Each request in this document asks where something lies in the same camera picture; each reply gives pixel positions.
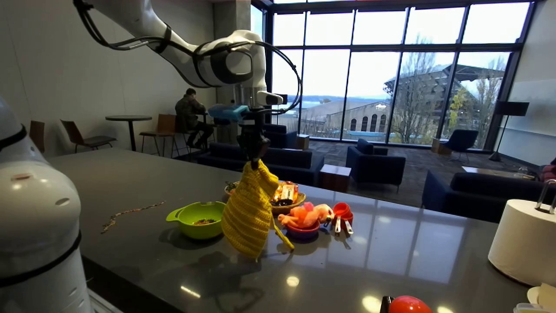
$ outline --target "wall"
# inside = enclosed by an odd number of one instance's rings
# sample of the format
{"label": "wall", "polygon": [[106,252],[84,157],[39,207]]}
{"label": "wall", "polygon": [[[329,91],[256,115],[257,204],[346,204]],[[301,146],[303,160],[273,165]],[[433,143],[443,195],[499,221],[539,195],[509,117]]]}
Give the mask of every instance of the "wall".
{"label": "wall", "polygon": [[[214,38],[212,7],[205,0],[153,0],[158,16],[184,40]],[[94,12],[108,38],[129,38],[115,23]],[[112,134],[129,148],[125,124],[106,122],[115,113],[174,113],[190,87],[178,71],[150,49],[115,52],[85,31],[72,0],[2,0],[0,4],[0,99],[25,125],[47,124],[47,155],[72,151],[61,118],[73,118],[85,136]],[[198,91],[214,103],[214,91]],[[155,127],[138,124],[138,132]]]}
{"label": "wall", "polygon": [[525,44],[513,101],[529,101],[527,117],[511,117],[501,153],[544,165],[556,158],[556,2],[539,4]]}

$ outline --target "yellow toy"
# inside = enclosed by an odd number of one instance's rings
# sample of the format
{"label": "yellow toy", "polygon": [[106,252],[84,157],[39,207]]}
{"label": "yellow toy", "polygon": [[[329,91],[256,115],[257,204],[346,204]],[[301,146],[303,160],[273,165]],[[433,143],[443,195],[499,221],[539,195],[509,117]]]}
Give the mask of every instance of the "yellow toy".
{"label": "yellow toy", "polygon": [[242,256],[257,261],[264,249],[268,230],[294,251],[292,242],[275,224],[271,198],[280,184],[278,176],[268,171],[263,160],[252,169],[247,162],[238,186],[230,195],[223,216],[224,238]]}

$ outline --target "lamp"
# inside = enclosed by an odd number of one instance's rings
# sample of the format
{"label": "lamp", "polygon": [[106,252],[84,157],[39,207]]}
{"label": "lamp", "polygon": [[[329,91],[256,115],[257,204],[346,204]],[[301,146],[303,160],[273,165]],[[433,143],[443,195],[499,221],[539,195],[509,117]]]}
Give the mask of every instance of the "lamp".
{"label": "lamp", "polygon": [[499,150],[501,150],[501,143],[502,143],[502,138],[504,138],[504,132],[506,132],[508,120],[509,120],[509,117],[525,117],[527,110],[529,110],[529,103],[515,103],[515,101],[501,101],[501,103],[497,103],[494,113],[495,115],[502,115],[506,120],[504,120],[502,134],[501,134],[501,138],[497,141],[497,148],[490,155],[489,160],[501,162]]}

